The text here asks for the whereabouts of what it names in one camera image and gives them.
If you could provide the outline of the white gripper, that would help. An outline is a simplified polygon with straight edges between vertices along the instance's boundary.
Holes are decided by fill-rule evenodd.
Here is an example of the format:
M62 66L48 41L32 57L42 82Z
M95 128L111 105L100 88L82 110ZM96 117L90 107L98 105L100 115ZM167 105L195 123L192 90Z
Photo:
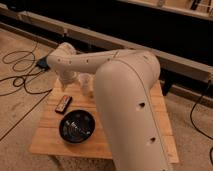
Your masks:
M93 77L90 74L79 74L78 81L81 92L88 98L93 97Z

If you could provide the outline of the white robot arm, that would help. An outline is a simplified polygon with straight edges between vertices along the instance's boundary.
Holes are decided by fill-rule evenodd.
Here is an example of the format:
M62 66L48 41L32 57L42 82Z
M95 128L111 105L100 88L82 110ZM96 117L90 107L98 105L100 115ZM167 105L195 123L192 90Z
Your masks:
M65 53L55 49L47 63L63 84L71 72L94 76L93 94L117 171L173 171L150 97L160 75L155 55L117 49Z

